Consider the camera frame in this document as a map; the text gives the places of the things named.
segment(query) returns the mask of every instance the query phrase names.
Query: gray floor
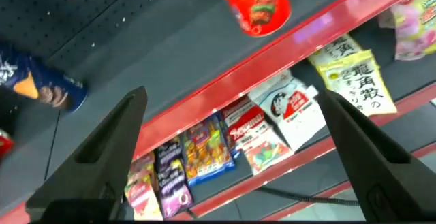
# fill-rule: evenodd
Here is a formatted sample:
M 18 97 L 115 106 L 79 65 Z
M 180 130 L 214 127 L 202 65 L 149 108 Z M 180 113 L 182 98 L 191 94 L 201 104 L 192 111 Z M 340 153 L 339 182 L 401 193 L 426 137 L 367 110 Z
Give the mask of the gray floor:
M 420 159 L 436 172 L 436 153 L 431 153 Z M 341 199 L 356 199 L 353 189 L 337 195 Z M 282 221 L 364 221 L 362 210 L 358 206 L 340 206 L 337 204 L 314 204 L 299 212 L 291 214 Z

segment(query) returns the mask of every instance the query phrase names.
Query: snack package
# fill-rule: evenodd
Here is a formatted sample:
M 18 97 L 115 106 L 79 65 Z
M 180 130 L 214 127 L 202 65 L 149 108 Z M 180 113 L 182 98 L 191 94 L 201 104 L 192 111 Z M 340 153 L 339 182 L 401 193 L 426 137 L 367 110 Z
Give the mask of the snack package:
M 264 111 L 247 96 L 231 103 L 222 111 L 229 136 L 243 150 L 253 174 L 288 158 L 294 152 L 265 121 Z
M 145 156 L 135 160 L 131 166 L 127 175 L 127 184 L 132 183 L 137 179 L 141 179 L 149 176 L 149 182 L 154 191 L 159 190 L 159 184 L 157 182 L 157 175 L 155 171 L 155 155 L 153 152 L 147 153 Z
M 185 172 L 180 159 L 171 161 L 157 177 L 163 217 L 173 217 L 177 212 L 192 206 L 192 196 L 185 183 Z
M 183 138 L 189 186 L 210 180 L 235 168 L 216 115 L 188 129 Z
M 167 168 L 168 164 L 175 158 L 179 158 L 181 156 L 182 145 L 180 143 L 179 136 L 175 136 L 168 142 L 159 146 L 156 150 L 156 153 L 158 172 L 160 172 L 161 169 Z
M 320 106 L 312 98 L 314 90 L 307 89 L 287 69 L 261 83 L 248 96 L 277 124 L 295 151 L 326 125 Z
M 363 114 L 395 113 L 379 66 L 370 50 L 317 66 L 327 89 L 341 94 Z
M 402 0 L 390 9 L 394 14 L 395 59 L 412 61 L 436 50 L 436 0 Z
M 158 188 L 153 162 L 134 163 L 127 176 L 125 195 L 134 209 L 134 219 L 139 221 L 163 220 L 156 191 Z
M 224 115 L 224 113 L 221 111 L 216 113 L 216 116 L 219 119 L 219 126 L 221 127 L 221 131 L 222 131 L 222 134 L 224 136 L 225 143 L 228 147 L 228 150 L 229 150 L 230 154 L 232 155 L 232 157 L 234 159 L 236 159 L 239 157 L 240 151 L 236 149 L 236 142 L 233 140 L 232 136 L 230 136 L 230 134 L 229 134 L 229 127 L 227 126 L 227 123 L 225 122 L 225 118 L 223 115 Z
M 289 0 L 228 0 L 241 29 L 251 37 L 273 33 L 291 16 Z
M 348 34 L 345 34 L 307 58 L 312 65 L 317 67 L 360 51 L 362 51 L 362 48 Z
M 77 110 L 88 95 L 83 83 L 5 42 L 0 42 L 0 85 L 68 112 Z

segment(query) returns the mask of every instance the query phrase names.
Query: blue can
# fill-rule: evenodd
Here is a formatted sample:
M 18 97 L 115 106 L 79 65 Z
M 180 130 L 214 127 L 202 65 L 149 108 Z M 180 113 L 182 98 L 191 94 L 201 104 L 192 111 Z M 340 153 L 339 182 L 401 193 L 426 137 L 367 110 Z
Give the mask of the blue can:
M 0 85 L 68 112 L 77 110 L 88 95 L 83 83 L 5 42 L 0 43 Z

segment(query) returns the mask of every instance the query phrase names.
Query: red can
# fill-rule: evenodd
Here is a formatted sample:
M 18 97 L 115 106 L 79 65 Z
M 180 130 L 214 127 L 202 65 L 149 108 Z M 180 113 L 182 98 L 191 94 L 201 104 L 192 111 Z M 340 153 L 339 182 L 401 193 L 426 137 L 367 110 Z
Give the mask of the red can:
M 0 158 L 9 152 L 13 144 L 11 137 L 0 129 Z
M 291 16 L 289 0 L 228 0 L 243 31 L 252 37 L 273 33 Z

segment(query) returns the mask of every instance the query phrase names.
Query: purple package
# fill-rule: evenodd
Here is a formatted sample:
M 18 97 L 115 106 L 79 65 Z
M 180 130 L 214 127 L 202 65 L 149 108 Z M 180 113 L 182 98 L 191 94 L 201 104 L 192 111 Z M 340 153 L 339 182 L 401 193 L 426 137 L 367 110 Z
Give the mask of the purple package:
M 157 162 L 159 171 L 167 168 L 168 164 L 182 153 L 182 147 L 178 136 L 172 138 L 157 148 Z
M 157 177 L 164 218 L 172 217 L 180 210 L 192 206 L 192 196 L 185 183 L 183 162 L 180 159 L 173 160 Z

